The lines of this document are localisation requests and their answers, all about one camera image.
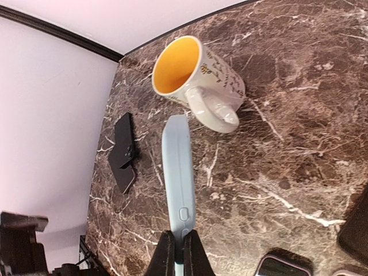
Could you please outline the pink phone case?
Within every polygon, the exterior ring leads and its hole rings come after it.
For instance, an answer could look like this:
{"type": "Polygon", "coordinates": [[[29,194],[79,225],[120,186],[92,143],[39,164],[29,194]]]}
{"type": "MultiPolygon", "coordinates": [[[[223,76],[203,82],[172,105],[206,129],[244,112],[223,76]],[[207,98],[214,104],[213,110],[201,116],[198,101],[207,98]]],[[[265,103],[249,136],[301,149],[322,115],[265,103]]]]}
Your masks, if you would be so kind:
{"type": "Polygon", "coordinates": [[[289,251],[269,251],[259,261],[254,272],[259,275],[313,275],[312,263],[304,257],[289,251]]]}

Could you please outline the light blue phone case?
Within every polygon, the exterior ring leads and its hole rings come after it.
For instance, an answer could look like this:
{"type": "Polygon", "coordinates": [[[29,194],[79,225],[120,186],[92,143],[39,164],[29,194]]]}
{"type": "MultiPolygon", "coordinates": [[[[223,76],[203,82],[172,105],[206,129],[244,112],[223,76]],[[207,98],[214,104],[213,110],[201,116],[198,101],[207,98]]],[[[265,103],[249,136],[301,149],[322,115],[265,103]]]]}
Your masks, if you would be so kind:
{"type": "Polygon", "coordinates": [[[184,275],[184,238],[196,224],[190,130],[184,115],[167,120],[162,133],[162,165],[170,230],[175,239],[175,275],[184,275]]]}

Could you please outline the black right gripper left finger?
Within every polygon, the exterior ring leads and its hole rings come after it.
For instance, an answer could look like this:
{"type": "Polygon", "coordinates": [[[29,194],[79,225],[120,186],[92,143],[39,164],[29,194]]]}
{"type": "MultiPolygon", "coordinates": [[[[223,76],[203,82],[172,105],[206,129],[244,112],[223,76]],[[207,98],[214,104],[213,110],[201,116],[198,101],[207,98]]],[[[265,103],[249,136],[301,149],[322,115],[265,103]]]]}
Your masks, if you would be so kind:
{"type": "Polygon", "coordinates": [[[171,231],[163,231],[145,272],[145,276],[174,276],[174,262],[175,237],[171,231]]]}

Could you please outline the purple-edged black smartphone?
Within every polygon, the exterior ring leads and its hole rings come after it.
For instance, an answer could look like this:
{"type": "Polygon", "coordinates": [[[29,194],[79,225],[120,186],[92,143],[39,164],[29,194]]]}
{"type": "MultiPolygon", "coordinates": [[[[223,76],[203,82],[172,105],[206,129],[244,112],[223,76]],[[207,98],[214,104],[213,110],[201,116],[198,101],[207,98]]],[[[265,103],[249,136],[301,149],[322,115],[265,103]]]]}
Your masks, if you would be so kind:
{"type": "Polygon", "coordinates": [[[367,186],[342,226],[337,243],[350,257],[367,266],[367,186]]]}

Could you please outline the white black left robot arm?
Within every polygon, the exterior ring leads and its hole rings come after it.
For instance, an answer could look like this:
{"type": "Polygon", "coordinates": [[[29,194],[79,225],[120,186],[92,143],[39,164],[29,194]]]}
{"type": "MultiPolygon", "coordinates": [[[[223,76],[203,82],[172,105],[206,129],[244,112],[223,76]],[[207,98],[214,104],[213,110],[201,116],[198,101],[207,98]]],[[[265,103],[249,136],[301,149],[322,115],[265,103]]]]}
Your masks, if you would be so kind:
{"type": "Polygon", "coordinates": [[[48,271],[44,246],[36,239],[47,225],[44,216],[1,212],[1,275],[108,275],[97,261],[88,269],[65,263],[48,271]]]}

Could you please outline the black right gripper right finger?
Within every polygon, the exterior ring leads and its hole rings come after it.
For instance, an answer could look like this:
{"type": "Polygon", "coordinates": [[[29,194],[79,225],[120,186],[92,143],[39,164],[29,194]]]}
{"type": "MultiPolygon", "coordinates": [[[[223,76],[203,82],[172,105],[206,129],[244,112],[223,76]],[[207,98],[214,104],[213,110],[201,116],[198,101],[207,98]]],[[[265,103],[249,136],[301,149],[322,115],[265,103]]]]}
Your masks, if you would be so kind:
{"type": "Polygon", "coordinates": [[[183,264],[184,276],[215,276],[196,230],[185,236],[183,264]]]}

